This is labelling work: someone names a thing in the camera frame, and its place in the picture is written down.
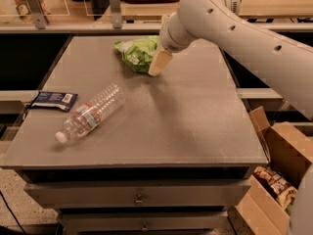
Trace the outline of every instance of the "gray tabletop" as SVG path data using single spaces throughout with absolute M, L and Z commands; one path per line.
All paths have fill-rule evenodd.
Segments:
M 117 82 L 118 111 L 83 139 L 60 144 L 67 116 L 33 109 L 9 147 L 7 168 L 258 165 L 266 158 L 219 49 L 198 40 L 174 54 L 157 77 L 128 68 L 117 40 L 142 36 L 76 36 L 44 90 L 78 93 L 73 108 Z

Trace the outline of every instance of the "green chip bag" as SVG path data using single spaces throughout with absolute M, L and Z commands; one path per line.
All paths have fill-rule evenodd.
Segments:
M 135 72 L 148 73 L 157 48 L 158 36 L 152 35 L 129 42 L 115 42 L 123 62 Z

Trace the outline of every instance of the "blue packet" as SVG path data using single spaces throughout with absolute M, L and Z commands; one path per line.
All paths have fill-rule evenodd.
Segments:
M 68 113 L 76 101 L 77 94 L 63 92 L 40 91 L 39 95 L 30 105 L 34 107 L 59 108 Z

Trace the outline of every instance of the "drawer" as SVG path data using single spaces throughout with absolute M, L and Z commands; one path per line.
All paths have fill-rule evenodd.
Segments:
M 100 231 L 207 230 L 224 227 L 226 211 L 109 212 L 60 214 L 58 222 L 70 234 Z
M 26 184 L 43 208 L 234 206 L 249 180 L 152 180 Z

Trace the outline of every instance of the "bottle label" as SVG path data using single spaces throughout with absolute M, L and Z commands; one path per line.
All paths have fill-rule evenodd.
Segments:
M 79 106 L 73 114 L 81 120 L 88 131 L 95 128 L 101 122 L 101 117 L 97 114 L 97 111 L 88 103 Z

